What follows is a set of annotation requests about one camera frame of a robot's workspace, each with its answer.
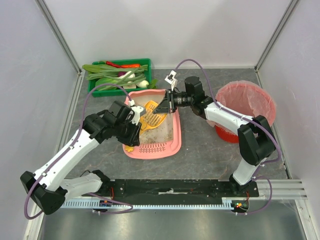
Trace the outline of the yellow litter scoop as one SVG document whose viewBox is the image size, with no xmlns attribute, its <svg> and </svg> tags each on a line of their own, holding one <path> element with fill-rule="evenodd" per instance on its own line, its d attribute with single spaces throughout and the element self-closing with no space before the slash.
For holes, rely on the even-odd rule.
<svg viewBox="0 0 320 240">
<path fill-rule="evenodd" d="M 159 105 L 158 102 L 148 99 L 148 100 L 134 100 L 137 106 L 145 108 L 145 114 L 140 118 L 141 129 L 139 133 L 140 145 L 155 144 L 158 140 L 157 134 L 158 130 L 161 129 L 161 125 L 165 121 L 167 115 L 165 113 L 154 114 L 153 111 Z"/>
</svg>

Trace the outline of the pink litter box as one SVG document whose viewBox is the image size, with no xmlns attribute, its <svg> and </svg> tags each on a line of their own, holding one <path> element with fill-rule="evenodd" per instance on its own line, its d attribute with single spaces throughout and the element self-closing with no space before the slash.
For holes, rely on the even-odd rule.
<svg viewBox="0 0 320 240">
<path fill-rule="evenodd" d="M 133 100 L 139 97 L 147 95 L 163 95 L 165 94 L 164 89 L 147 89 L 140 91 L 132 91 L 129 93 Z M 143 144 L 142 147 L 128 147 L 122 146 L 124 153 L 133 159 L 141 160 L 154 160 L 161 159 L 175 155 L 181 148 L 182 145 L 182 133 L 179 112 L 171 113 L 173 116 L 173 139 L 167 142 Z"/>
</svg>

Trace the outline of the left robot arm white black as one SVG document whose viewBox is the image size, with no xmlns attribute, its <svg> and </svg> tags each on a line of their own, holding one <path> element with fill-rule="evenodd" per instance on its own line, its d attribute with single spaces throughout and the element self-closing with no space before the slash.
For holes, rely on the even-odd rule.
<svg viewBox="0 0 320 240">
<path fill-rule="evenodd" d="M 90 151 L 112 137 L 129 147 L 139 146 L 140 118 L 145 112 L 133 100 L 129 104 L 116 100 L 109 109 L 85 117 L 70 141 L 49 162 L 20 176 L 27 199 L 50 215 L 70 199 L 99 191 L 109 181 L 100 170 L 74 179 L 66 176 Z"/>
</svg>

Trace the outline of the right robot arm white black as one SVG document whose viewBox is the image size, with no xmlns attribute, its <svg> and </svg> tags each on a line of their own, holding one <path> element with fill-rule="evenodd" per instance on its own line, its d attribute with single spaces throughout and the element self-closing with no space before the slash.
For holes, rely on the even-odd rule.
<svg viewBox="0 0 320 240">
<path fill-rule="evenodd" d="M 153 113 L 173 114 L 179 107 L 190 107 L 195 115 L 236 134 L 241 161 L 229 181 L 232 191 L 243 191 L 260 164 L 279 148 L 267 119 L 262 115 L 252 117 L 241 114 L 207 96 L 197 76 L 184 80 L 185 91 L 178 90 L 172 73 L 166 76 L 165 81 L 171 88 L 165 91 L 164 98 Z"/>
</svg>

